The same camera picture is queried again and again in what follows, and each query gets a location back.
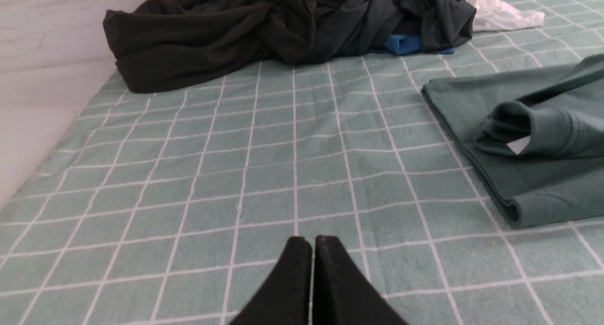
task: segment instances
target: black clothing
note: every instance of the black clothing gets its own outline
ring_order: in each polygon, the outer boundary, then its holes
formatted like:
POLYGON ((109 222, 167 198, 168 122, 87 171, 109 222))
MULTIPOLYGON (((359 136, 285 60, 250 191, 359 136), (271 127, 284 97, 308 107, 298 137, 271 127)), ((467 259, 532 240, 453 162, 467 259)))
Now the black clothing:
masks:
POLYGON ((107 11, 103 27, 133 92, 179 89, 268 58, 321 63, 381 48, 392 33, 423 36, 422 50, 472 37, 465 0, 147 0, 107 11))

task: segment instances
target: blue clothing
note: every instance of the blue clothing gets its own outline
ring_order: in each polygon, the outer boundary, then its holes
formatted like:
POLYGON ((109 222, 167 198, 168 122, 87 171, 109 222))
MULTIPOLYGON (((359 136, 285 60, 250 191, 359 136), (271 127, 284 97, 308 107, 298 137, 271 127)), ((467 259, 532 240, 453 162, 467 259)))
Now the blue clothing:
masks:
MULTIPOLYGON (((414 54, 421 51, 421 36, 419 35, 390 35, 384 50, 372 50, 376 54, 392 52, 397 56, 414 54)), ((455 48, 440 50, 438 54, 455 54, 455 48)))

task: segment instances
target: white wall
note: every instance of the white wall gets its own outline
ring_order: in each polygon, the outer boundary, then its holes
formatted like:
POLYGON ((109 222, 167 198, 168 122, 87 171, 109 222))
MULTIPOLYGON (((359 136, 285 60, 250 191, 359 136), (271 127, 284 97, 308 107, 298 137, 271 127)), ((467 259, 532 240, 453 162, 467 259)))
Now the white wall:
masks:
POLYGON ((132 11, 142 1, 0 0, 0 72, 112 57, 105 11, 132 11))

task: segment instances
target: white label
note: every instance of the white label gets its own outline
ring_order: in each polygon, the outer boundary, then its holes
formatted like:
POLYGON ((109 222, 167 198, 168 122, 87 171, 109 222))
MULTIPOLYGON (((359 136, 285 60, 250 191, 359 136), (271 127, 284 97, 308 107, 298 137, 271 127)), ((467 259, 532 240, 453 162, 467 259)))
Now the white label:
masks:
POLYGON ((507 147, 510 147, 510 149, 516 153, 516 155, 520 155, 520 152, 522 152, 528 145, 530 142, 530 135, 529 136, 525 136, 524 138, 518 139, 515 142, 510 142, 507 144, 507 147))

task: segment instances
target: teal grid-pattern sheet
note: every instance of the teal grid-pattern sheet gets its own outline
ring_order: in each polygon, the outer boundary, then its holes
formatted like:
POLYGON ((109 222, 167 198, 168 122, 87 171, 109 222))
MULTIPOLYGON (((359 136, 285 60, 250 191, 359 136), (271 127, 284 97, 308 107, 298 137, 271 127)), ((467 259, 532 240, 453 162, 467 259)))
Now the teal grid-pattern sheet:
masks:
POLYGON ((340 237, 413 325, 601 325, 604 219, 512 230, 419 90, 604 52, 604 0, 452 56, 115 75, 0 212, 0 324, 224 325, 297 234, 340 237))

